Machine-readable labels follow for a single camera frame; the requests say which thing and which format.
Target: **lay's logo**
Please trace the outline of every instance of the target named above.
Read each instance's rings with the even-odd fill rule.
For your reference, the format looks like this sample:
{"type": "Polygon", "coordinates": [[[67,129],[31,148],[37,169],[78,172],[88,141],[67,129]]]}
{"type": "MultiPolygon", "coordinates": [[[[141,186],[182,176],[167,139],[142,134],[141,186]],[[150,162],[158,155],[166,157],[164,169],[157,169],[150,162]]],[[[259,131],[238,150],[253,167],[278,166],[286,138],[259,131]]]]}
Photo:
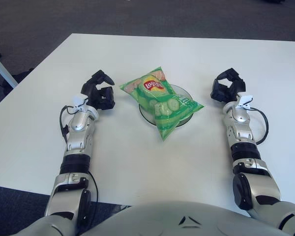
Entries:
{"type": "Polygon", "coordinates": [[[143,83],[144,87],[150,91],[163,91],[164,87],[162,87],[160,82],[154,81],[154,80],[148,80],[143,83]]]}

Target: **chip bag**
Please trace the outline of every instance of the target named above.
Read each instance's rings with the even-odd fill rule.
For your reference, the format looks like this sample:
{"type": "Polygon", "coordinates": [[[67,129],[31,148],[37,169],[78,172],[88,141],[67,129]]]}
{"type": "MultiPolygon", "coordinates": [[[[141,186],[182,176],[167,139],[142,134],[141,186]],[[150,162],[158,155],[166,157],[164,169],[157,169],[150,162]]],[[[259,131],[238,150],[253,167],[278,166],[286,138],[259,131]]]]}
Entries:
{"type": "Polygon", "coordinates": [[[176,94],[165,79],[162,68],[120,86],[149,113],[154,115],[156,126],[163,140],[179,122],[203,108],[198,102],[176,94]]]}

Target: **lay's bag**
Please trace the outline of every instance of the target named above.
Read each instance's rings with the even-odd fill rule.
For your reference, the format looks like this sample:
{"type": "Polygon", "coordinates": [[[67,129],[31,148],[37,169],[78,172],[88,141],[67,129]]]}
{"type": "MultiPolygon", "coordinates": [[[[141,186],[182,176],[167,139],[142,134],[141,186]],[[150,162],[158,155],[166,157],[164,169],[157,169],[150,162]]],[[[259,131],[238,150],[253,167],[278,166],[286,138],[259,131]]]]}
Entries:
{"type": "Polygon", "coordinates": [[[154,115],[156,126],[163,140],[181,120],[203,108],[200,103],[176,94],[165,79],[161,67],[121,85],[120,88],[136,99],[146,111],[154,115]]]}

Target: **white table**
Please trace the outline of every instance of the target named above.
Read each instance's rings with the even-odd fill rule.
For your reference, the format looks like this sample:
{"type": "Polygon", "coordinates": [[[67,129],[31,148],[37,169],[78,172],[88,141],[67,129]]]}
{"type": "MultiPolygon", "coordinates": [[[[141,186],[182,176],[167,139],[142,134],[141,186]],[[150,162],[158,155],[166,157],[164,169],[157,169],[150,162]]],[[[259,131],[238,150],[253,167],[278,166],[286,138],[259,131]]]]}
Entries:
{"type": "MultiPolygon", "coordinates": [[[[65,147],[60,109],[102,69],[116,83],[116,106],[100,112],[94,134],[99,200],[195,201],[243,213],[234,203],[223,105],[210,98],[213,80],[230,67],[268,117],[258,148],[282,199],[295,203],[295,42],[281,41],[72,34],[0,103],[0,186],[50,194],[65,147]],[[117,86],[158,66],[205,105],[165,142],[117,86]]],[[[251,117],[259,139],[263,119],[251,117]]]]}

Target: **gray carpet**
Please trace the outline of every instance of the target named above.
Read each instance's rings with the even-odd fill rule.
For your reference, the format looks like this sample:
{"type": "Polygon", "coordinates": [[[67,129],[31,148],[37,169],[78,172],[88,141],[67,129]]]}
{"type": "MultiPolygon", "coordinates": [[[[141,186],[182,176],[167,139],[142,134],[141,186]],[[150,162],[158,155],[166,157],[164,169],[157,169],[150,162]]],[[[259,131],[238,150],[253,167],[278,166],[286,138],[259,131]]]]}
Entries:
{"type": "MultiPolygon", "coordinates": [[[[0,0],[1,62],[11,74],[36,67],[73,32],[295,41],[295,0],[0,0]]],[[[41,217],[47,199],[0,187],[0,235],[41,217]]],[[[94,225],[113,208],[101,204],[94,225]]]]}

